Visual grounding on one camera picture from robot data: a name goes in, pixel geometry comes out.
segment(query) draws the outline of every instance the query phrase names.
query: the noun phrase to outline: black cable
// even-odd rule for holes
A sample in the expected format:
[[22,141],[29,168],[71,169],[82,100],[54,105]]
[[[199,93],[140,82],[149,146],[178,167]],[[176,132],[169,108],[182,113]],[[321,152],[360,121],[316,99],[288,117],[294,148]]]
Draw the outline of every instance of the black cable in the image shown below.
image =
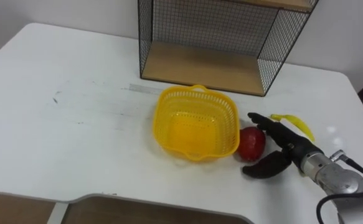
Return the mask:
[[[354,162],[352,159],[348,158],[344,162],[347,165],[349,165],[349,166],[355,168],[356,170],[360,171],[361,173],[363,173],[363,168],[358,163]],[[317,204],[316,214],[317,214],[318,223],[324,224],[323,218],[321,217],[321,209],[326,202],[328,202],[330,200],[340,199],[340,198],[359,198],[359,197],[363,197],[363,192],[353,193],[353,194],[335,194],[335,195],[329,195],[327,197],[324,197]]]

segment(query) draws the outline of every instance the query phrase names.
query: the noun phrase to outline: white wall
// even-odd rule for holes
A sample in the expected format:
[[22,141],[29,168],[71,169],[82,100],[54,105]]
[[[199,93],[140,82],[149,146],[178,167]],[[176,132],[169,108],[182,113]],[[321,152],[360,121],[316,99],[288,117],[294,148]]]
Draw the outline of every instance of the white wall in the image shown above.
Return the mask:
[[[0,0],[0,48],[30,22],[137,38],[137,0]],[[363,0],[319,0],[288,62],[345,73],[360,90]]]

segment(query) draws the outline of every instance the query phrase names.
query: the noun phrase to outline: floor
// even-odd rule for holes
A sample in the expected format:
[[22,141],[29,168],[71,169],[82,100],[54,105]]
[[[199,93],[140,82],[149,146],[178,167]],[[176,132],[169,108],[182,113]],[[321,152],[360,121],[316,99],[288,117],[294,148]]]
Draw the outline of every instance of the floor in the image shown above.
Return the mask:
[[[0,195],[0,224],[47,223],[54,203]],[[69,206],[62,224],[243,224],[235,217],[93,197]]]

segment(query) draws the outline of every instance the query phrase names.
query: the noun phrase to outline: basket rim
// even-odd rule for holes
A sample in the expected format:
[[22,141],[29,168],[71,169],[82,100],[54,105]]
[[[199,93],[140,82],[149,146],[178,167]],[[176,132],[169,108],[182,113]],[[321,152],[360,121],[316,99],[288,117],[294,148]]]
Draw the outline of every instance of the basket rim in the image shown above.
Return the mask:
[[[169,93],[169,92],[172,92],[174,90],[182,90],[182,91],[194,91],[195,89],[201,89],[203,90],[205,93],[208,93],[210,95],[215,95],[215,96],[220,96],[221,98],[225,98],[227,103],[230,104],[230,107],[232,109],[232,111],[234,111],[234,121],[235,121],[235,124],[236,124],[236,130],[235,130],[235,145],[233,146],[232,150],[230,150],[228,153],[225,153],[225,154],[205,154],[203,156],[200,156],[200,157],[191,157],[188,153],[185,153],[185,152],[182,152],[178,149],[172,149],[172,148],[168,148],[168,147],[163,147],[163,145],[161,144],[161,142],[159,141],[157,135],[156,135],[156,123],[157,123],[157,118],[158,118],[158,113],[159,113],[159,109],[161,107],[161,102],[162,99]],[[180,86],[180,85],[176,85],[176,86],[171,86],[165,90],[162,91],[162,93],[160,94],[159,96],[159,99],[158,99],[158,103],[156,105],[156,108],[155,108],[155,113],[154,113],[154,119],[153,119],[153,134],[154,134],[154,138],[156,140],[156,142],[161,146],[161,148],[163,148],[164,150],[166,151],[172,151],[172,152],[177,152],[177,153],[181,153],[183,154],[187,159],[191,160],[191,161],[202,161],[204,159],[207,159],[207,158],[223,158],[223,157],[227,157],[227,156],[230,156],[232,155],[239,147],[239,143],[240,143],[240,123],[239,123],[239,114],[238,114],[238,108],[237,108],[237,105],[235,104],[235,102],[233,100],[231,100],[231,98],[221,92],[218,92],[218,91],[213,91],[213,90],[208,90],[206,87],[202,86],[202,85],[193,85],[193,86]]]

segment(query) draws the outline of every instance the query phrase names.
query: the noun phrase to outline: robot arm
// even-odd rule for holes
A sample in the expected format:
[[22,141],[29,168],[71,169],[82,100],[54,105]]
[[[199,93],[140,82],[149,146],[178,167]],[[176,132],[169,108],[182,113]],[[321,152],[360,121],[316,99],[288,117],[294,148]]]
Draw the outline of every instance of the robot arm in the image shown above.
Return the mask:
[[363,173],[359,164],[348,158],[343,151],[337,151],[328,158],[310,140],[297,135],[283,124],[256,113],[249,113],[248,116],[258,128],[273,138],[282,151],[272,152],[254,166],[245,166],[242,169],[244,174],[258,179],[269,178],[284,171],[293,162],[328,195],[317,206],[319,223],[323,223],[321,207],[329,200],[337,208],[340,223],[363,223],[363,177],[357,172],[342,168],[336,161],[344,161]]
[[343,151],[337,151],[330,159],[324,154],[316,153],[309,155],[301,163],[301,170],[329,195],[317,206],[318,221],[323,223],[322,205],[334,198],[333,204],[337,208],[339,223],[363,223],[363,178],[357,172],[343,169],[336,164],[337,160],[346,163],[352,161]]

